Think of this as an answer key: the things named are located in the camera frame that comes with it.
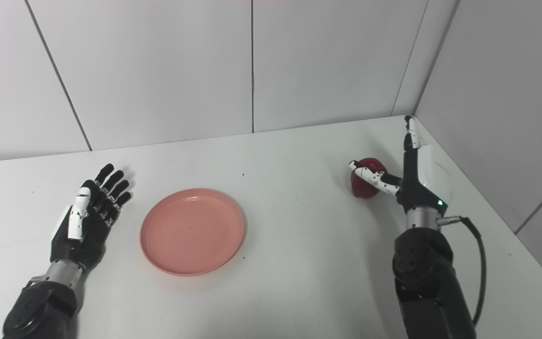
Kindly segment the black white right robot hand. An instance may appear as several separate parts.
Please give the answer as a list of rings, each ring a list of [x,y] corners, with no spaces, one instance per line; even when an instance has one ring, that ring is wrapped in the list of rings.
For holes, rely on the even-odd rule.
[[[429,207],[443,217],[452,199],[452,175],[447,156],[424,140],[417,118],[406,115],[404,120],[406,134],[401,177],[379,168],[372,169],[362,161],[351,161],[348,167],[367,186],[395,196],[405,212]]]

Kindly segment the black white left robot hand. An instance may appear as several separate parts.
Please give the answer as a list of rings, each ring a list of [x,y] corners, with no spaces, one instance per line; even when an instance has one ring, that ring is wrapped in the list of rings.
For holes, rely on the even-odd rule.
[[[133,197],[122,170],[108,163],[86,180],[64,212],[51,241],[51,262],[69,260],[83,270],[94,268],[121,208]]]

